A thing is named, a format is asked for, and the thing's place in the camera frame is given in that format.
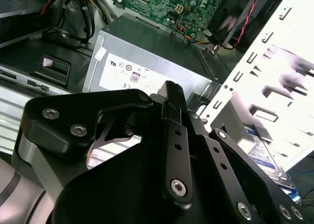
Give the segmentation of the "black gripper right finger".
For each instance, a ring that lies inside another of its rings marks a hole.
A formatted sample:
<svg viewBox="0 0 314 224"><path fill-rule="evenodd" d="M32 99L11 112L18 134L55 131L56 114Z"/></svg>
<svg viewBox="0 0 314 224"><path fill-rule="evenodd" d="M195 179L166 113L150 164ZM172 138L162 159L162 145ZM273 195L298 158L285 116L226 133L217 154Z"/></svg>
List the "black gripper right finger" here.
<svg viewBox="0 0 314 224"><path fill-rule="evenodd" d="M209 182L215 197L206 210L218 224L304 224L291 198L224 131L207 132L193 112L184 113L189 144L200 157L201 195Z"/></svg>

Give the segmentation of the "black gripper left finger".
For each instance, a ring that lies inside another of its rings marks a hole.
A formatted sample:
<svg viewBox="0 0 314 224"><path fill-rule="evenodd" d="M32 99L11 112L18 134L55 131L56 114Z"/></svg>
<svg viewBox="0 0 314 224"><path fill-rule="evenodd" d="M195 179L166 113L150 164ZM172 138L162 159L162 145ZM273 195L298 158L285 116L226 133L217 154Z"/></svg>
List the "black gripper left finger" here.
<svg viewBox="0 0 314 224"><path fill-rule="evenodd" d="M34 98L26 103L16 150L54 201L75 178L139 144L161 145L163 167L179 174L185 197L189 159L183 89L171 81L157 94L129 89Z"/></svg>

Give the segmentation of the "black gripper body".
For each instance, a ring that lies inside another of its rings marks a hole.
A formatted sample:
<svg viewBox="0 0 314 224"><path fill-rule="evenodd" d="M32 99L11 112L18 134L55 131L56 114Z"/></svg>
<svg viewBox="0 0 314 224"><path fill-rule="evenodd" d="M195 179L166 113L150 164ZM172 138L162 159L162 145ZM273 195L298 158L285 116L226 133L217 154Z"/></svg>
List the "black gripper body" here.
<svg viewBox="0 0 314 224"><path fill-rule="evenodd" d="M216 224L206 210L215 197L212 182L201 195L200 157L184 160L187 174L184 202L174 189L178 175L163 167L161 145L139 144L72 180L60 194L53 214L55 224Z"/></svg>

